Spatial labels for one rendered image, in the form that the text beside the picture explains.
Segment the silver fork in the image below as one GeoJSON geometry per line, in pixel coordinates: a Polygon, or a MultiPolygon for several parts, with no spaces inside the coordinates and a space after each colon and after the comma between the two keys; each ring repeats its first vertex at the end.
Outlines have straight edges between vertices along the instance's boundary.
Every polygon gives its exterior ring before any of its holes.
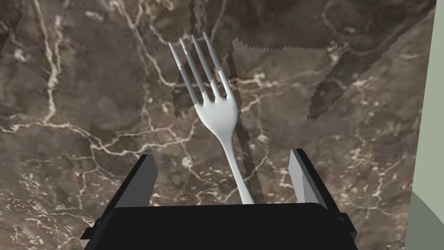
{"type": "Polygon", "coordinates": [[[203,33],[203,37],[205,39],[209,54],[215,66],[215,70],[219,75],[219,78],[224,86],[227,96],[223,98],[220,95],[215,77],[209,68],[209,65],[206,61],[206,57],[204,56],[204,53],[202,52],[196,37],[191,36],[196,52],[198,54],[198,58],[207,76],[208,82],[212,88],[212,92],[214,93],[215,100],[211,101],[209,99],[208,92],[202,82],[198,69],[195,65],[195,61],[193,60],[191,53],[187,49],[183,39],[180,39],[180,43],[184,50],[187,62],[191,68],[191,71],[196,79],[196,83],[200,89],[200,93],[203,99],[202,104],[198,103],[197,96],[195,94],[195,91],[193,90],[189,76],[184,68],[183,62],[181,61],[176,49],[174,48],[173,43],[169,42],[168,44],[172,51],[173,57],[176,61],[177,67],[180,70],[180,74],[187,87],[187,90],[195,107],[195,110],[198,114],[198,117],[200,118],[201,122],[206,126],[206,128],[208,128],[217,137],[217,139],[220,141],[225,151],[225,155],[229,162],[230,168],[232,169],[232,174],[237,184],[242,203],[254,204],[254,200],[247,188],[247,185],[238,167],[233,149],[233,134],[238,121],[238,106],[232,88],[229,84],[229,79],[225,75],[225,72],[222,68],[217,53],[212,46],[210,38],[206,33],[203,33]]]}

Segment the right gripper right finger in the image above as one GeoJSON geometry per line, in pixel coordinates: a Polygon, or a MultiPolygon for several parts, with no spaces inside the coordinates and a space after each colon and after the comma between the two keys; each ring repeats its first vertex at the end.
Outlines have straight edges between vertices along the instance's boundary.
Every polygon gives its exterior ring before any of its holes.
{"type": "Polygon", "coordinates": [[[288,170],[298,203],[317,203],[330,212],[340,212],[304,150],[291,150],[288,170]]]}

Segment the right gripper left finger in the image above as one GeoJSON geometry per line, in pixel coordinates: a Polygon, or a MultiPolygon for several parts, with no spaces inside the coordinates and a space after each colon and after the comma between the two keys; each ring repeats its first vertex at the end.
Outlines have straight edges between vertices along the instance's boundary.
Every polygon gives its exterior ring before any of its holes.
{"type": "Polygon", "coordinates": [[[152,154],[142,155],[108,203],[102,218],[118,207],[147,207],[158,171],[152,154]]]}

